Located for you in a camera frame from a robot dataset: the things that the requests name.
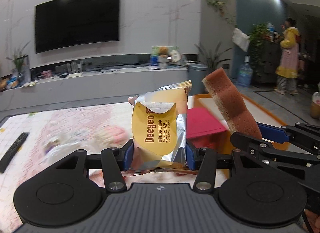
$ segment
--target striped pants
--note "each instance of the striped pants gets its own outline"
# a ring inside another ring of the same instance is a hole
[[[297,90],[297,80],[296,78],[285,78],[278,76],[277,79],[277,89],[283,91],[296,91]]]

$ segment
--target remote control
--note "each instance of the remote control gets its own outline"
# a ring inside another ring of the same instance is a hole
[[[11,145],[11,147],[4,154],[2,159],[0,160],[0,173],[4,173],[5,169],[7,169],[10,161],[15,156],[17,151],[20,149],[21,145],[23,145],[24,141],[27,139],[29,133],[22,133],[15,140],[15,142]]]

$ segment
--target hanging plant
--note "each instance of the hanging plant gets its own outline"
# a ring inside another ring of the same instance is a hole
[[[259,23],[254,25],[250,33],[250,45],[249,45],[249,56],[250,56],[250,66],[252,67],[253,73],[255,76],[260,77],[263,68],[264,62],[261,60],[261,57],[264,52],[264,40],[269,30],[265,23]]]
[[[235,26],[235,15],[226,16],[227,8],[226,2],[220,0],[206,0],[207,5],[212,6],[216,12],[219,12],[220,17],[223,18],[228,24]]]

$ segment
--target woman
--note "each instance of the woman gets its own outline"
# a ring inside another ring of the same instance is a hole
[[[276,70],[278,75],[276,91],[282,95],[286,90],[290,94],[297,94],[297,76],[298,76],[298,51],[300,43],[300,33],[296,25],[296,21],[292,18],[287,18],[285,26],[287,30],[284,31],[284,40],[280,42],[284,49],[280,61],[280,66]]]

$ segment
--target black circular pad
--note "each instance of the black circular pad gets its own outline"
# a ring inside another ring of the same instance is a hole
[[[286,174],[257,168],[226,180],[219,189],[219,201],[227,212],[245,223],[278,226],[300,216],[307,194]]]
[[[70,200],[73,196],[73,187],[64,183],[49,183],[40,187],[37,197],[47,204],[60,204]]]
[[[20,218],[33,225],[71,225],[92,214],[102,202],[93,181],[72,170],[52,169],[22,183],[13,203]]]

